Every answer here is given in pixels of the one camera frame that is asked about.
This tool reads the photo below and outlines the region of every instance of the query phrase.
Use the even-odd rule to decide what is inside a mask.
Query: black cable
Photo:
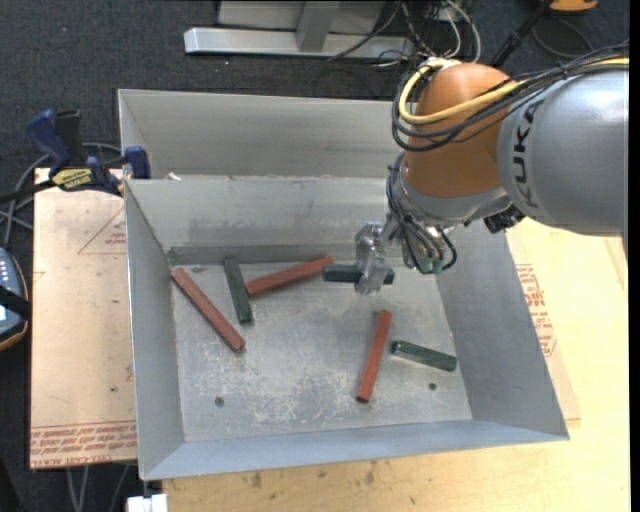
[[[120,153],[121,149],[118,146],[115,146],[113,144],[109,144],[109,143],[103,143],[103,142],[85,142],[82,144],[83,147],[85,148],[93,148],[96,149],[99,154],[100,154],[100,160],[102,161],[102,156],[103,156],[103,150],[109,150],[115,153]],[[19,219],[15,218],[15,214],[17,212],[19,212],[20,210],[22,210],[23,208],[25,208],[26,206],[28,206],[32,201],[33,198],[28,198],[25,199],[24,201],[22,201],[21,203],[17,204],[17,199],[23,194],[23,193],[28,193],[28,191],[32,192],[32,193],[36,193],[40,190],[46,189],[46,188],[50,188],[51,185],[44,185],[44,186],[40,186],[40,185],[33,185],[28,187],[27,189],[24,189],[24,184],[27,181],[27,179],[32,177],[33,171],[35,171],[38,168],[42,168],[42,167],[47,167],[47,162],[50,160],[50,156],[49,155],[43,155],[40,158],[38,158],[35,162],[33,162],[29,167],[27,167],[27,169],[22,173],[22,175],[20,176],[20,178],[18,179],[18,182],[16,183],[16,186],[14,188],[14,192],[11,194],[7,194],[5,196],[3,196],[3,200],[5,200],[5,202],[9,202],[9,209],[8,211],[5,212],[0,212],[2,213],[2,216],[0,217],[0,225],[2,225],[3,222],[6,222],[6,227],[5,227],[5,234],[4,234],[4,239],[2,240],[2,242],[0,242],[0,245],[2,245],[3,247],[8,248],[9,247],[9,243],[11,240],[11,231],[13,229],[13,224],[19,224],[20,226],[29,229],[31,231],[33,231],[33,226],[29,223],[26,223],[24,221],[21,221]],[[115,158],[113,160],[108,160],[106,163],[108,164],[113,164],[116,161],[119,161],[119,163],[121,162],[121,158],[122,157],[118,157]]]
[[[343,57],[346,57],[347,55],[352,54],[353,52],[355,52],[356,50],[362,48],[365,44],[367,44],[369,41],[371,41],[371,39],[373,39],[375,36],[377,36],[380,32],[382,32],[385,28],[387,28],[391,22],[394,20],[394,18],[396,17],[396,15],[398,14],[398,11],[400,10],[400,6],[402,5],[402,2],[395,2],[395,7],[393,8],[393,11],[391,12],[391,15],[387,18],[387,20],[376,30],[374,30],[373,32],[371,32],[371,34],[369,34],[368,36],[366,36],[362,41],[360,41],[358,44],[353,45],[351,48],[348,48],[347,50],[338,53],[337,55],[334,55],[332,57],[329,57],[327,60],[328,61],[332,61],[332,60],[337,60],[337,59],[342,59]]]
[[[578,59],[574,59],[573,61],[565,65],[551,68],[537,74],[529,73],[527,75],[521,75],[520,77],[513,77],[513,79],[522,80],[522,83],[513,91],[511,91],[509,95],[506,95],[505,97],[478,110],[478,112],[469,116],[466,120],[457,123],[456,125],[431,131],[426,131],[424,129],[417,131],[411,128],[407,128],[403,124],[403,121],[399,117],[398,108],[399,97],[402,91],[402,85],[400,85],[398,87],[398,92],[396,94],[396,97],[394,98],[392,105],[392,134],[394,136],[394,140],[398,143],[398,145],[408,151],[430,151],[447,143],[459,142],[454,141],[454,139],[463,129],[472,126],[473,124],[478,123],[479,121],[491,115],[494,115],[500,110],[511,106],[518,101],[523,100],[524,98],[531,98],[536,93],[548,89],[551,85],[558,81],[566,80],[567,78],[573,76],[600,73],[609,69],[620,69],[621,67],[627,68],[628,65],[626,64],[607,64],[605,62],[611,57],[624,56],[625,52],[628,53],[627,45],[616,45],[613,47],[596,50]],[[502,84],[498,84],[492,89],[499,88],[501,85]],[[423,146],[411,145],[408,142],[403,141],[400,138],[398,132],[401,132],[409,137],[415,137],[418,139],[429,139],[431,143],[425,144]]]
[[[107,512],[113,512],[116,507],[116,503],[118,502],[118,498],[120,498],[120,491],[122,489],[122,485],[124,484],[124,480],[129,472],[130,466],[125,464],[124,471],[122,471],[122,475],[120,475],[120,479],[118,480],[118,484],[116,485],[115,490],[113,491],[113,496],[111,497],[111,504],[107,509]]]
[[[533,29],[535,24],[547,11],[549,5],[553,0],[543,0],[539,2],[538,8],[534,11],[533,15],[524,22],[522,26],[514,30],[509,34],[507,40],[503,43],[498,53],[491,59],[489,65],[494,68],[499,68],[509,58],[513,51],[522,44],[522,39]]]
[[[456,248],[453,245],[453,242],[449,239],[449,237],[445,234],[445,232],[442,229],[438,229],[438,232],[440,233],[440,236],[442,237],[444,242],[449,247],[449,250],[451,251],[451,259],[449,260],[449,263],[444,265],[440,270],[441,272],[444,272],[445,270],[449,270],[451,267],[453,267],[456,264],[456,261],[458,261],[458,251],[456,251]]]
[[[548,19],[549,20],[554,20],[554,21],[564,25],[565,27],[568,27],[571,30],[573,30],[573,32],[582,40],[582,42],[589,49],[589,51],[594,51],[594,47],[591,44],[591,42],[587,39],[587,37],[576,26],[572,25],[571,23],[569,23],[569,22],[567,22],[567,21],[565,21],[563,19],[558,19],[558,18],[556,18],[554,16],[552,16],[552,17],[550,17]],[[531,35],[535,39],[536,43],[538,43],[543,49],[545,49],[546,51],[548,51],[552,55],[555,55],[557,57],[568,58],[568,59],[575,59],[576,57],[580,57],[580,55],[581,55],[581,54],[575,54],[575,53],[562,52],[560,50],[557,50],[556,48],[553,48],[553,47],[549,46],[547,43],[545,43],[542,40],[542,38],[540,37],[540,34],[538,34],[538,31],[537,31],[536,27],[533,27],[531,29]]]

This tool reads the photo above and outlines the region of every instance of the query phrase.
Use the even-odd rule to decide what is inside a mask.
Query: metal bar
[[[340,2],[305,2],[296,30],[296,42],[302,52],[322,51]]]
[[[187,54],[252,54],[333,57],[362,40],[361,35],[328,34],[322,50],[301,51],[295,32],[192,28],[184,33]],[[348,55],[349,58],[396,60],[413,52],[405,37],[376,36]]]

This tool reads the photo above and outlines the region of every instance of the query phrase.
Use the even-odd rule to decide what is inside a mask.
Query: red wooden block
[[[240,336],[233,325],[218,311],[218,308],[212,304],[185,269],[173,269],[171,271],[171,278],[189,298],[191,303],[198,308],[202,316],[213,326],[220,337],[229,345],[231,350],[237,352],[244,348],[244,338]]]
[[[386,309],[383,309],[378,314],[378,324],[376,325],[376,332],[369,350],[367,366],[365,367],[364,375],[360,382],[360,391],[358,391],[358,395],[356,396],[358,402],[366,404],[371,400],[373,385],[376,382],[378,368],[380,368],[380,361],[382,360],[382,353],[387,343],[387,335],[389,333],[389,327],[391,327],[392,317],[393,315]]]
[[[280,272],[254,279],[253,281],[245,283],[245,287],[249,297],[255,297],[261,293],[276,290],[277,288],[282,288],[310,277],[319,276],[322,274],[322,267],[331,265],[332,263],[333,258],[331,256],[325,256],[324,258],[313,260],[309,263],[295,265]]]

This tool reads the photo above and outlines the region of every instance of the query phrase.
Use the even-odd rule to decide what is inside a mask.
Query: blue clamp
[[[79,126],[79,112],[74,128]],[[79,190],[99,190],[120,196],[122,195],[122,180],[109,172],[95,156],[88,156],[85,162],[72,162],[72,154],[80,154],[81,148],[70,151],[64,138],[56,131],[55,115],[52,110],[45,110],[37,114],[27,125],[27,135],[31,142],[53,160],[49,170],[49,180],[67,192]],[[66,134],[75,145],[79,134]],[[144,149],[132,146],[125,150],[122,162],[128,164],[127,178],[149,179],[151,167]]]

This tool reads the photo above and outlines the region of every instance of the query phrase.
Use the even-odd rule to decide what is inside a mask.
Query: floor
[[[446,49],[452,34],[446,28],[431,31],[417,17],[434,3],[406,2],[416,30],[432,47]],[[387,5],[381,19],[392,7]],[[491,62],[536,7],[536,0],[474,2],[473,20],[482,41],[479,62]],[[589,46],[601,48],[629,38],[629,10],[630,0],[600,0],[583,15],[541,20],[537,35],[562,53],[586,53]],[[380,67],[380,62],[350,59],[185,55],[183,33],[212,25],[215,12],[216,2],[210,1],[0,0],[0,195],[12,191],[41,156],[25,126],[43,109],[80,109],[85,141],[117,145],[120,88],[389,100],[399,74],[407,69],[406,63]],[[397,16],[385,32],[407,33],[406,18]],[[459,58],[471,56],[467,45]],[[566,60],[529,34],[501,69],[509,74],[538,71]],[[25,223],[32,216],[28,205],[19,213]],[[3,239],[5,225],[0,225]],[[18,224],[12,228],[11,251],[30,276],[32,233]],[[28,335],[0,352],[0,462],[22,510],[75,510],[69,476],[79,494],[83,468],[70,474],[28,469],[29,358]],[[0,493],[9,492],[3,489],[0,485]],[[86,472],[84,510],[123,510],[126,496],[144,492],[152,489],[144,488],[135,467],[92,466]]]

